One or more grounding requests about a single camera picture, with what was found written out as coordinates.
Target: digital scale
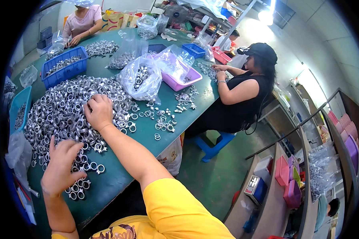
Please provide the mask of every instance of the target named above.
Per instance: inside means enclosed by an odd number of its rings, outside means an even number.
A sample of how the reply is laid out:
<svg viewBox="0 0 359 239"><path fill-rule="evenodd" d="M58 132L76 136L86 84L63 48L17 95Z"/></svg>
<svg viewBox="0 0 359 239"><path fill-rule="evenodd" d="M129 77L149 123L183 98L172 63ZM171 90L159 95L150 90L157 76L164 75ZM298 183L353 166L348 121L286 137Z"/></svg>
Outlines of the digital scale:
<svg viewBox="0 0 359 239"><path fill-rule="evenodd" d="M258 176L252 175L245 189L245 194L258 206L262 205L267 192L267 185Z"/></svg>

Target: black tank top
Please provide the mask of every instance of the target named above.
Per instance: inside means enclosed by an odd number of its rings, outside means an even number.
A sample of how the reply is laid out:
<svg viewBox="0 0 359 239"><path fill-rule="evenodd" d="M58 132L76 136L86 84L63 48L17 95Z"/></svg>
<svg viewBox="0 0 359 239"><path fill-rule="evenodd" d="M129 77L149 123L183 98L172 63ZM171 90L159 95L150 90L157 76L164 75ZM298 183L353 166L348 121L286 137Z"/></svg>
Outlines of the black tank top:
<svg viewBox="0 0 359 239"><path fill-rule="evenodd" d="M215 113L227 114L227 116L235 122L244 122L245 119L253 117L259 112L262 102L266 101L264 98L267 98L271 94L273 86L269 83L269 80L266 79L265 76L250 76L251 74L252 72L246 72L234 77L227 83L227 87L231 90L245 80L255 79L259 85L258 95L247 101L242 101L232 105L225 105L222 103L221 99L218 98L212 105L212 107L216 110Z"/></svg>

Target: pink shirt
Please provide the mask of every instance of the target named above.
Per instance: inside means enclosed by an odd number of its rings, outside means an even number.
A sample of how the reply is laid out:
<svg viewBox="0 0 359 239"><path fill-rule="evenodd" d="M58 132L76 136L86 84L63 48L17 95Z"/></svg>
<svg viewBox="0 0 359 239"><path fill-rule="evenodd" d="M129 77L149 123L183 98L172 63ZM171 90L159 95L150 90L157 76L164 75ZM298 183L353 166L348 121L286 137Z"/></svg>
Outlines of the pink shirt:
<svg viewBox="0 0 359 239"><path fill-rule="evenodd" d="M84 18L79 18L76 13L72 13L65 22L62 36L68 39L70 35L72 38L89 30L95 25L95 21L102 19L100 5L92 5Z"/></svg>

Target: woman in pink shirt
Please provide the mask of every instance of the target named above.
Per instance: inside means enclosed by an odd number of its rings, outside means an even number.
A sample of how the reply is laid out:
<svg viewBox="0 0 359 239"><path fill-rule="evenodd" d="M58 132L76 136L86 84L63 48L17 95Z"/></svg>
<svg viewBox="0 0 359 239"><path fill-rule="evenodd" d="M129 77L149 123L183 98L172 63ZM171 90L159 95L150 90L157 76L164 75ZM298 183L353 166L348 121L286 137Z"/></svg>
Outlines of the woman in pink shirt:
<svg viewBox="0 0 359 239"><path fill-rule="evenodd" d="M68 40L72 35L72 40L68 43L73 47L78 42L89 35L95 34L101 30L101 8L100 5L92 5L89 9L76 6L77 10L67 18L62 36Z"/></svg>

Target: green floor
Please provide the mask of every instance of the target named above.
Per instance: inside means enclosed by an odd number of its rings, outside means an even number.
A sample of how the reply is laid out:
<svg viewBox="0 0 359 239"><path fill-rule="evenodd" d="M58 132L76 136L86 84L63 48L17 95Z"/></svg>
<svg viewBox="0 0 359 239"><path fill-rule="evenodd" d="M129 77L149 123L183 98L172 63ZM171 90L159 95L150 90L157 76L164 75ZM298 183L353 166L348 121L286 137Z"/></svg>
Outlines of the green floor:
<svg viewBox="0 0 359 239"><path fill-rule="evenodd" d="M207 132L207 137L213 143L218 136L216 131ZM211 214L223 220L230 209L234 193L240 189L251 165L251 160L245 161L244 158L276 139L268 125L259 123L252 135L246 135L244 131L239 132L208 163L201 161L205 153L197 145L185 141L177 179ZM259 156L263 158L273 152L273 148L270 148Z"/></svg>

